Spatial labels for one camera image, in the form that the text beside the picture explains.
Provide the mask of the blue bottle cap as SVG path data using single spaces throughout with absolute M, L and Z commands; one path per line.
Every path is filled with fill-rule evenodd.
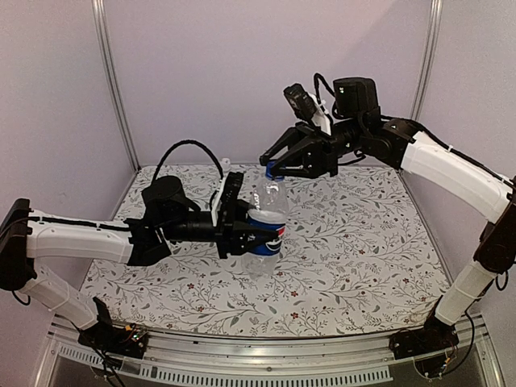
M 274 175 L 273 174 L 273 166 L 274 166 L 274 164 L 275 164 L 274 161 L 269 161 L 266 164 L 266 167 L 265 167 L 265 177 L 267 179 L 269 179 L 270 181 L 283 181 L 285 179 L 284 176 L 282 176 L 282 175 Z

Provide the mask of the clear plastic Pepsi bottle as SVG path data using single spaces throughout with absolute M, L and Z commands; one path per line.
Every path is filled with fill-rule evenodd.
M 266 165 L 264 177 L 252 191 L 248 211 L 248 223 L 268 231 L 276 231 L 278 237 L 253 248 L 242 257 L 243 271 L 256 281 L 265 275 L 272 275 L 281 252 L 282 238 L 289 213 L 284 176 L 273 176 L 273 162 Z

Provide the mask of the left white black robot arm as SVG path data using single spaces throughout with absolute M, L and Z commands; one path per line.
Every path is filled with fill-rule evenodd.
M 253 206 L 239 199 L 242 184 L 242 173 L 229 173 L 221 181 L 213 209 L 204 211 L 186 197 L 178 177 L 160 177 L 142 192 L 144 216 L 122 222 L 57 218 L 33 210 L 29 200 L 19 198 L 1 225 L 1 288 L 40 301 L 80 330 L 88 330 L 101 349 L 114 349 L 120 334 L 111 326 L 106 304 L 86 297 L 38 264 L 38 259 L 92 259 L 146 267 L 169 257 L 170 243 L 214 243 L 225 259 L 277 242 L 284 224 L 252 220 Z

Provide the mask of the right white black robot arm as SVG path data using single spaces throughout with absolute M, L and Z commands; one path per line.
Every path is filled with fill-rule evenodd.
M 480 243 L 451 288 L 436 302 L 417 335 L 417 345 L 433 352 L 461 315 L 507 274 L 515 262 L 515 181 L 446 145 L 421 123 L 381 113 L 373 79 L 345 77 L 328 84 L 319 73 L 314 86 L 334 98 L 325 107 L 320 93 L 295 83 L 284 89 L 298 122 L 260 156 L 273 176 L 316 178 L 336 175 L 339 159 L 354 152 L 420 176 L 466 202 L 487 221 Z

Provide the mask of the floral patterned table mat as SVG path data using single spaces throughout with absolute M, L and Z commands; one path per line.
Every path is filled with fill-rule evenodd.
M 113 319 L 175 331 L 330 336 L 424 322 L 448 287 L 438 255 L 397 173 L 350 167 L 287 179 L 279 240 L 220 259 L 208 243 L 132 268 L 94 261 L 81 287 Z

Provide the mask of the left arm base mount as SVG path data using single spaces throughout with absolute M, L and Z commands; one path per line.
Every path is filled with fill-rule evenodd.
M 113 325 L 106 304 L 94 297 L 98 309 L 97 322 L 90 328 L 79 330 L 78 343 L 100 352 L 143 359 L 148 345 L 148 331 L 135 323 L 125 327 Z

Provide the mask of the right aluminium frame post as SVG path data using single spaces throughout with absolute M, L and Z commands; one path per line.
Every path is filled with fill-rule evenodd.
M 422 65 L 418 77 L 410 117 L 418 121 L 424 106 L 428 85 L 431 79 L 431 70 L 439 41 L 440 24 L 443 13 L 443 0 L 431 0 L 431 8 L 427 27 L 427 37 L 422 56 Z

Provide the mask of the aluminium frame post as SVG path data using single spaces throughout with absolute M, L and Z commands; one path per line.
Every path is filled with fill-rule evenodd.
M 418 77 L 410 117 L 418 121 L 424 106 L 428 85 L 431 79 L 431 70 L 439 41 L 440 24 L 443 13 L 443 0 L 431 0 L 431 8 L 427 27 L 427 37 L 422 56 L 422 65 Z
M 98 38 L 98 46 L 106 75 L 106 83 L 109 90 L 111 103 L 114 109 L 114 116 L 119 127 L 121 139 L 131 169 L 134 171 L 134 173 L 137 173 L 141 169 L 141 166 L 139 157 L 137 156 L 135 142 L 132 138 L 131 130 L 129 128 L 127 114 L 123 105 L 123 97 L 117 78 L 114 55 L 110 44 L 110 34 L 106 17 L 105 2 L 103 0 L 93 0 L 91 3 L 96 35 Z

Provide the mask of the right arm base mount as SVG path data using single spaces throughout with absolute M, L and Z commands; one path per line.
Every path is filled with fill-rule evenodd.
M 431 318 L 417 329 L 403 328 L 389 337 L 396 360 L 411 358 L 423 377 L 441 377 L 456 356 L 459 338 L 454 325 Z

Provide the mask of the left aluminium frame post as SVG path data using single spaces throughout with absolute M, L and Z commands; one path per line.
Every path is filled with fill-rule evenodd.
M 114 116 L 119 127 L 121 139 L 131 169 L 134 171 L 134 173 L 137 173 L 141 169 L 141 166 L 139 157 L 137 156 L 135 142 L 132 138 L 131 130 L 129 128 L 127 114 L 123 105 L 123 97 L 117 78 L 114 55 L 110 44 L 110 34 L 106 17 L 105 2 L 103 0 L 93 0 L 91 3 L 96 35 L 98 38 L 98 46 L 106 75 L 106 83 L 109 90 L 111 103 L 114 109 Z

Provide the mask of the aluminium front rail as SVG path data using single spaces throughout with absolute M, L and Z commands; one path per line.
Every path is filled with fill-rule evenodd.
M 152 330 L 142 359 L 119 358 L 114 369 L 77 342 L 54 318 L 34 379 L 36 386 L 506 386 L 479 314 L 457 326 L 459 347 L 447 376 L 418 372 L 440 352 L 396 359 L 389 332 L 325 338 L 257 339 Z

